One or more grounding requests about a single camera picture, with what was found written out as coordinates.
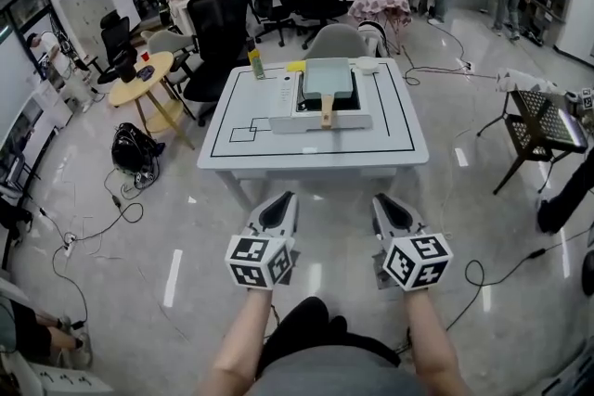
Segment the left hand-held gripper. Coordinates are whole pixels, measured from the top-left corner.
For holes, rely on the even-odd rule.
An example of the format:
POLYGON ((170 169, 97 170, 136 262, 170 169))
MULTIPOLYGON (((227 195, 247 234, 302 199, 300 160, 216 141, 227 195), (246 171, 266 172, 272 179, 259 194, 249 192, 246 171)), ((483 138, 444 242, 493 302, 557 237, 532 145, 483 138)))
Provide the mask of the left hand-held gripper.
POLYGON ((287 191, 257 206, 229 241, 225 264, 238 287, 271 290, 293 267, 298 198, 287 191))

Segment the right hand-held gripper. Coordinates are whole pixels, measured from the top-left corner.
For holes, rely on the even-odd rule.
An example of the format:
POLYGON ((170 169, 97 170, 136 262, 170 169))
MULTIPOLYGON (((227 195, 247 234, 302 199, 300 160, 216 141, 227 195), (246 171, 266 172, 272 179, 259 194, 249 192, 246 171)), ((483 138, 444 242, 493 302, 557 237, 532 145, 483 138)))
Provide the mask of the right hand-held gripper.
POLYGON ((371 201, 372 227, 381 251, 373 256, 378 288, 404 291, 436 285, 453 259, 441 233, 434 233, 416 209, 384 193, 371 201))

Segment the white induction cooktop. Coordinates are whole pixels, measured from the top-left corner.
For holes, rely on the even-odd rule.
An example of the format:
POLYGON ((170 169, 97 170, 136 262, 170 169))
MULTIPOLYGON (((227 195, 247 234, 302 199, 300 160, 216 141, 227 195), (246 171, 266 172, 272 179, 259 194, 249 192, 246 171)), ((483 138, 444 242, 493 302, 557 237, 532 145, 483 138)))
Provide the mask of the white induction cooktop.
POLYGON ((311 131, 365 130, 373 125, 364 84, 350 69, 352 92, 335 96, 329 121, 322 114, 321 96, 303 93, 306 73, 299 71, 281 80, 277 103, 268 116, 274 134, 304 134, 311 131))

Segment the rectangular grey frying pan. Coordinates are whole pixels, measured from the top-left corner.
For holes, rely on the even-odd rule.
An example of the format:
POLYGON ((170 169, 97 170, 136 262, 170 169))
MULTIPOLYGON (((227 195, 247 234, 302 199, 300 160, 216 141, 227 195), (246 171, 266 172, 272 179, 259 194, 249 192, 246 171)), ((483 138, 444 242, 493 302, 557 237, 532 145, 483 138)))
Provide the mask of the rectangular grey frying pan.
POLYGON ((303 98, 320 100, 322 130, 332 128, 335 99, 350 98, 352 93, 353 80, 348 58, 309 58, 305 61, 303 98))

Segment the person's right forearm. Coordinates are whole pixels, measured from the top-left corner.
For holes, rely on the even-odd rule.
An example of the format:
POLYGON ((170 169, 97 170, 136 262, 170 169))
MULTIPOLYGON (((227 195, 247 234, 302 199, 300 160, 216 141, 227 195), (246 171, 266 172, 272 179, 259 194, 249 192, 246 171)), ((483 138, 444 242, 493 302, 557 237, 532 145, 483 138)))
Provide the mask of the person's right forearm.
POLYGON ((404 293, 415 371, 431 396, 471 396, 427 289, 404 293))

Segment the person's left forearm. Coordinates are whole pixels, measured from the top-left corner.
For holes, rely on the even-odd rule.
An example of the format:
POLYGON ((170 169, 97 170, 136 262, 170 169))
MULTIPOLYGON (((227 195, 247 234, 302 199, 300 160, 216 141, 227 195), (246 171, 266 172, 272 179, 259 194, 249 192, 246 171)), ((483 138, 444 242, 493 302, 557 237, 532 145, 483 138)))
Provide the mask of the person's left forearm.
POLYGON ((194 396, 244 396, 252 386, 264 346, 272 291, 250 289, 213 365, 194 396))

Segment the white table with black lines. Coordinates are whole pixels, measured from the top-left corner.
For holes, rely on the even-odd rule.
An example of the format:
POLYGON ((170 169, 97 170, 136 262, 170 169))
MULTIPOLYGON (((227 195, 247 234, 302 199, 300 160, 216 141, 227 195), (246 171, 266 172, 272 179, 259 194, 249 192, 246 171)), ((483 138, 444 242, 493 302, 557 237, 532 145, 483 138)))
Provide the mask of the white table with black lines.
POLYGON ((255 79, 238 67, 228 76, 203 140, 197 166, 214 172, 244 210, 252 203, 243 180, 331 180, 392 176, 400 167, 428 162, 429 151, 406 83, 392 58, 358 77, 371 126, 359 130, 276 134, 269 123, 282 83, 293 79, 284 63, 255 79))

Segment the person's grey shirt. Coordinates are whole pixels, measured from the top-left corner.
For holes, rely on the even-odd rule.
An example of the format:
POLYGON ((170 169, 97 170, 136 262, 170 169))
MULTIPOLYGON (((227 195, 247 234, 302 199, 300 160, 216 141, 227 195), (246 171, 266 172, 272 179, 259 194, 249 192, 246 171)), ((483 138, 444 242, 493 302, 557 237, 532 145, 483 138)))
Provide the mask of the person's grey shirt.
POLYGON ((270 364, 245 396, 426 396, 417 377, 356 347, 320 346, 270 364))

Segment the black backpack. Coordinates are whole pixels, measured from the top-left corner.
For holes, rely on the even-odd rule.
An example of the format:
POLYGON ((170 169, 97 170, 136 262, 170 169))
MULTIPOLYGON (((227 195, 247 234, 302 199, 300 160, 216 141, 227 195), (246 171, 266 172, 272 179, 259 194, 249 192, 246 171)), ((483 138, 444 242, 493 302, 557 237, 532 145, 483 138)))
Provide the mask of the black backpack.
POLYGON ((138 190, 152 185, 160 175, 159 157, 165 149, 131 122, 121 123, 113 136, 111 158, 114 167, 133 177, 138 190))

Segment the thin red stick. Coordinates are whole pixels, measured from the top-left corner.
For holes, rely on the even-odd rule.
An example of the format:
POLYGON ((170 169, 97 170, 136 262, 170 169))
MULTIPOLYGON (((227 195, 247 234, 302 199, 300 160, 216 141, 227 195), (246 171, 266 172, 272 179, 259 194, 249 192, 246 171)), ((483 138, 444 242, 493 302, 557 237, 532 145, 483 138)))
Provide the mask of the thin red stick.
POLYGON ((462 75, 474 78, 481 78, 481 79, 489 79, 495 80, 497 77, 494 75, 485 75, 479 74, 476 72, 471 72, 470 70, 461 68, 461 69, 444 69, 444 68, 437 68, 437 67, 413 67, 406 71, 405 75, 408 76, 413 72, 422 72, 422 73, 434 73, 434 74, 452 74, 452 75, 462 75))

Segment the white patterned cloth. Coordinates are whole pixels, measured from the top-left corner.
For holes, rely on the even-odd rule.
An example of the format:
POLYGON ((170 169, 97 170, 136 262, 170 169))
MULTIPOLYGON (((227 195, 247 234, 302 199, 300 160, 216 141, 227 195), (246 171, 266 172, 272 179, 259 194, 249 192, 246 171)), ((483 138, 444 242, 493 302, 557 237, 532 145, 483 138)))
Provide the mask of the white patterned cloth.
POLYGON ((501 68, 497 71, 496 90, 501 93, 527 91, 562 95, 565 93, 555 83, 518 70, 501 68))

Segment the grey shell chair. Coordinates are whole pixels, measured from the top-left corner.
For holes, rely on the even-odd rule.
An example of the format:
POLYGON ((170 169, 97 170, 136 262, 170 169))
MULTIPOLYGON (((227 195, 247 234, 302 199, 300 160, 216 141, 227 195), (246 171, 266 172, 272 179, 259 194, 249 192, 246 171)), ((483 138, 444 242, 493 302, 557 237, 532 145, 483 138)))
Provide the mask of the grey shell chair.
POLYGON ((356 28, 346 24, 332 24, 317 33, 304 59, 359 58, 367 55, 368 47, 356 28))

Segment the white drawer cabinet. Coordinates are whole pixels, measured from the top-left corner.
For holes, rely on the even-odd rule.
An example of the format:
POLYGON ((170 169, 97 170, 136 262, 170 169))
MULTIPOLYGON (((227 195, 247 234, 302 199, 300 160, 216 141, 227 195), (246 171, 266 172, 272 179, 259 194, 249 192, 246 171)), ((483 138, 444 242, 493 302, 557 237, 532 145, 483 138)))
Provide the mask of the white drawer cabinet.
POLYGON ((31 364, 31 369, 40 396, 115 396, 111 386, 86 371, 41 364, 31 364))

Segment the large black mesh office chair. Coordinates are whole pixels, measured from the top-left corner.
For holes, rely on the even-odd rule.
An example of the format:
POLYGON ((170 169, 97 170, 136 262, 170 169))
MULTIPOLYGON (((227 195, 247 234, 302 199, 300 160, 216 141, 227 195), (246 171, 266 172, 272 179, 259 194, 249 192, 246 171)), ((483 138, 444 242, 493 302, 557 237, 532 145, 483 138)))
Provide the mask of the large black mesh office chair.
POLYGON ((212 106, 198 116, 203 127, 213 115, 230 72, 247 66, 247 9, 249 0, 189 0, 202 64, 192 73, 184 99, 212 106))

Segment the small black office chair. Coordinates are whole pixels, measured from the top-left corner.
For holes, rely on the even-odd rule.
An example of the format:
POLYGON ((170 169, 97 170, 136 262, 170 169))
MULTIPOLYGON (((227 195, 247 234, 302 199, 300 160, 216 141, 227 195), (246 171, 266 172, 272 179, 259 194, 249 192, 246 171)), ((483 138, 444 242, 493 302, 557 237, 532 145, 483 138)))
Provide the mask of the small black office chair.
POLYGON ((97 83, 107 84, 117 79, 114 61, 121 55, 126 55, 132 62, 136 62, 137 51, 131 43, 130 20, 121 17, 116 10, 112 10, 100 21, 101 39, 105 46, 108 67, 102 72, 97 83))

